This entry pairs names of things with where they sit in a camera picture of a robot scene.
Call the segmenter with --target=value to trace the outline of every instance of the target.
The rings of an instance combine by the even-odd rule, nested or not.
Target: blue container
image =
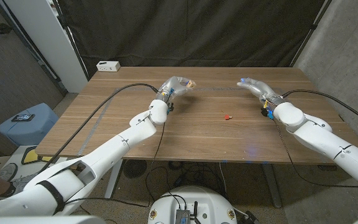
[[[16,115],[34,114],[30,121],[12,121]],[[59,117],[45,103],[26,109],[0,124],[0,133],[16,146],[38,145]]]

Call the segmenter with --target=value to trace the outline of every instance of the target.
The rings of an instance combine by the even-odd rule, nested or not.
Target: translucent robotic hand
[[[259,98],[261,103],[265,103],[268,100],[271,103],[280,104],[283,103],[283,98],[275,93],[266,83],[251,78],[241,78],[241,82],[237,83],[237,86],[244,87],[251,91],[253,95]]]
[[[156,99],[167,103],[168,100],[193,90],[195,86],[196,83],[188,78],[171,77],[158,89]]]

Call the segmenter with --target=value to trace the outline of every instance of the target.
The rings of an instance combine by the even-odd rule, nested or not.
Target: white power strip
[[[121,67],[119,62],[115,61],[100,61],[96,66],[101,72],[116,72]]]

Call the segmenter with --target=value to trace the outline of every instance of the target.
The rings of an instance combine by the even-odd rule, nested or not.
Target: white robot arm
[[[358,147],[333,134],[327,122],[304,114],[264,82],[243,78],[237,85],[250,90],[264,105],[274,109],[270,113],[282,122],[287,131],[302,145],[332,159],[358,181]]]
[[[23,192],[0,200],[0,217],[68,215],[79,207],[100,178],[131,148],[151,137],[156,125],[167,119],[168,105],[195,83],[171,77],[159,89],[149,110],[130,121],[130,128],[117,134],[86,156],[56,164],[34,177]]]

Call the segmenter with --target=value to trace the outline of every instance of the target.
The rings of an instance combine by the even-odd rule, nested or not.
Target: dark backdrop
[[[92,76],[122,66],[287,67],[324,0],[59,0]]]

